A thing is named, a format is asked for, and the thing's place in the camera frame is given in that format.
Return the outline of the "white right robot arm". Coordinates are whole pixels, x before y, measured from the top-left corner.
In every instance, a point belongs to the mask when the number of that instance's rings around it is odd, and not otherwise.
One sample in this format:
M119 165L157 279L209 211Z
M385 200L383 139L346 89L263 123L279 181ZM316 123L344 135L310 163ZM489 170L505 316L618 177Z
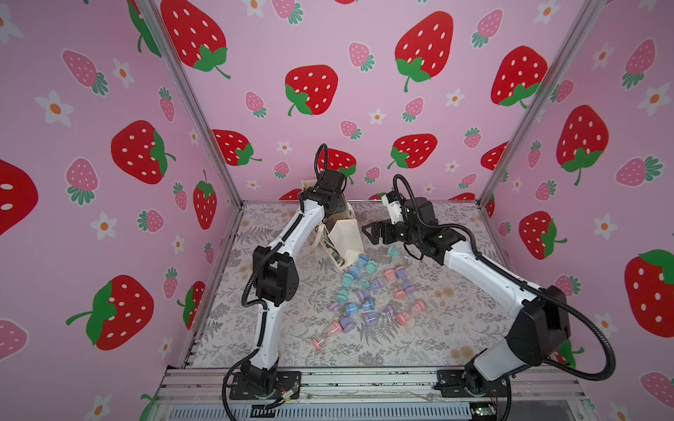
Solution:
M565 296L557 288L543 289L514 275L477 249L474 234L459 224L439 224L426 199L383 199L389 219L363 226L374 245L400 242L465 277L482 289L514 323L495 345L464 367L463 383L473 395L483 394L501 378L538 367L570 338Z

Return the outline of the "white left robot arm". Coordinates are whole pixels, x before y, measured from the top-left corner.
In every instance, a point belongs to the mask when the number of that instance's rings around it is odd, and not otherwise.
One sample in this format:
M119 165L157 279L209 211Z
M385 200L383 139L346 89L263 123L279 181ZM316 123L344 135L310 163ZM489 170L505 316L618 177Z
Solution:
M282 317L299 284L295 257L324 220L346 209L345 188L344 174L331 169L322 171L316 184L299 194L298 210L284 230L270 245L254 250L250 282L256 289L256 298L252 301L242 298L244 306L260 307L256 354L250 360L252 368L264 373L277 366Z

